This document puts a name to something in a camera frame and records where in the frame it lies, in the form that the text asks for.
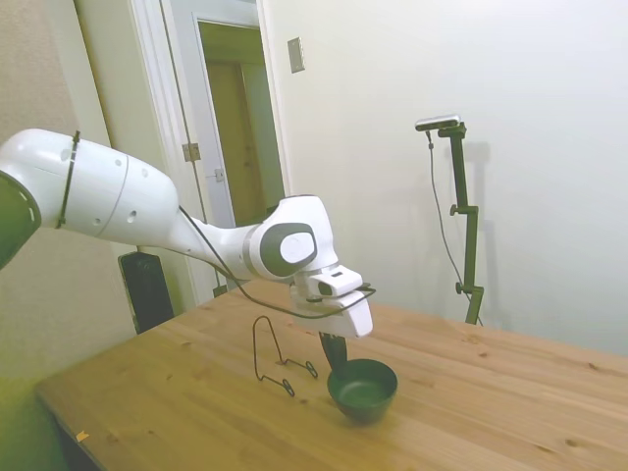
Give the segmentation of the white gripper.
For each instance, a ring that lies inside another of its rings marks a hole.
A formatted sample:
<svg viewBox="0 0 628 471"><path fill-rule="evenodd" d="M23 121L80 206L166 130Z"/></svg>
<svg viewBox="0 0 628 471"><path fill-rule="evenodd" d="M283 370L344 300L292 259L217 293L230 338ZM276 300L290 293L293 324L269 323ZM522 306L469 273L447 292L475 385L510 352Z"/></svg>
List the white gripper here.
<svg viewBox="0 0 628 471"><path fill-rule="evenodd" d="M362 338L373 330L367 298L375 292L362 287L338 297L307 299L296 287L289 288L295 322L307 331L320 332L319 338L333 374L348 360L345 338Z"/></svg>

